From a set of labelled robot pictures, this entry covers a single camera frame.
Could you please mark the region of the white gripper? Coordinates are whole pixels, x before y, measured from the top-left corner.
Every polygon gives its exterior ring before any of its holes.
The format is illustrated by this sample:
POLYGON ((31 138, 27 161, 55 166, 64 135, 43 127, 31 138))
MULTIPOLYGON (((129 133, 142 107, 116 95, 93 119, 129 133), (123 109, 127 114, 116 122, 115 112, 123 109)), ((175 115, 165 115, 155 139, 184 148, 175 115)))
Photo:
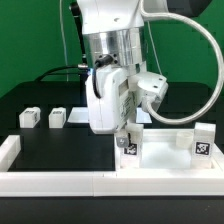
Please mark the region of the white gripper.
POLYGON ((129 145, 128 132, 121 128, 137 107, 136 92, 130 90, 127 75, 124 68, 106 66, 91 69, 86 81, 90 127, 95 134, 117 132, 115 140, 119 148, 129 145))

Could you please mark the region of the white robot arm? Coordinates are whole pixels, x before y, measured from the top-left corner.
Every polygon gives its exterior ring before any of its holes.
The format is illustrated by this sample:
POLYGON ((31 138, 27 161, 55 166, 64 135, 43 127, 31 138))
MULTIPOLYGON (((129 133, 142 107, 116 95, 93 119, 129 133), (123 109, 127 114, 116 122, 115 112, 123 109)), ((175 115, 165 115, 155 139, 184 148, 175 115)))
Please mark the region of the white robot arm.
POLYGON ((162 75, 146 70, 144 23, 176 20, 200 32, 211 44, 217 63, 223 63, 213 36, 181 13, 173 13, 168 0, 77 0, 83 18, 82 35, 91 67, 86 81, 89 124, 96 134, 115 134, 123 129, 138 106, 156 120, 182 125, 204 115, 222 90, 223 72, 218 72, 215 90, 193 115, 168 119, 157 113, 168 84, 162 75))

